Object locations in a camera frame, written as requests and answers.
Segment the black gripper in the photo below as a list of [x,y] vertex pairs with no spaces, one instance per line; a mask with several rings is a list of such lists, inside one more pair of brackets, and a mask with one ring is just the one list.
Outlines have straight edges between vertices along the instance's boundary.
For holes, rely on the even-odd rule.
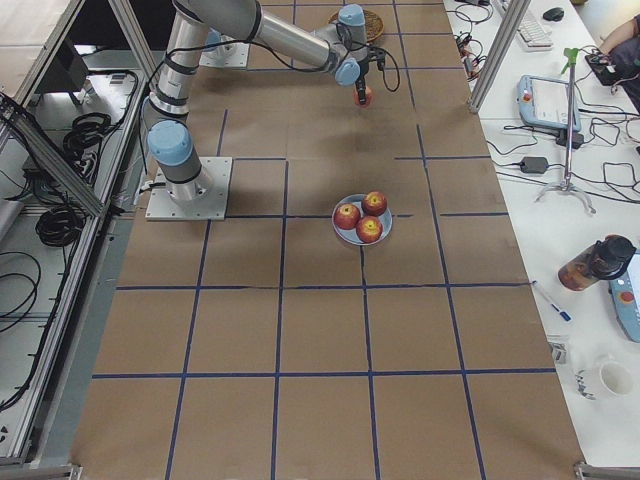
[[355,104],[357,106],[367,105],[367,93],[366,93],[366,76],[369,73],[369,61],[363,60],[358,63],[360,68],[360,74],[355,83]]

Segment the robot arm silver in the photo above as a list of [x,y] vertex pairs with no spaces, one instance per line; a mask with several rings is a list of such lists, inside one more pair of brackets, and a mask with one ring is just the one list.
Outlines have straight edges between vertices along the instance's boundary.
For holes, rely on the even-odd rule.
[[[144,113],[150,154],[166,178],[172,200],[208,195],[215,181],[205,156],[242,162],[318,159],[351,148],[348,134],[329,131],[321,100],[367,101],[371,58],[364,11],[342,7],[337,21],[307,31],[270,13],[258,1],[177,1],[158,83]],[[206,70],[211,32],[228,45],[257,54],[252,70]]]

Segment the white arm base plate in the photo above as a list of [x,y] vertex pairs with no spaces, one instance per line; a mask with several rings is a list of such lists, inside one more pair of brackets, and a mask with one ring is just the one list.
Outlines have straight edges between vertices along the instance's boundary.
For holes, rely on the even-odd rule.
[[188,183],[171,182],[158,168],[145,217],[150,221],[223,220],[232,173],[231,157],[200,157],[201,170]]
[[206,49],[199,65],[218,69],[245,69],[249,57],[249,46],[244,43]]

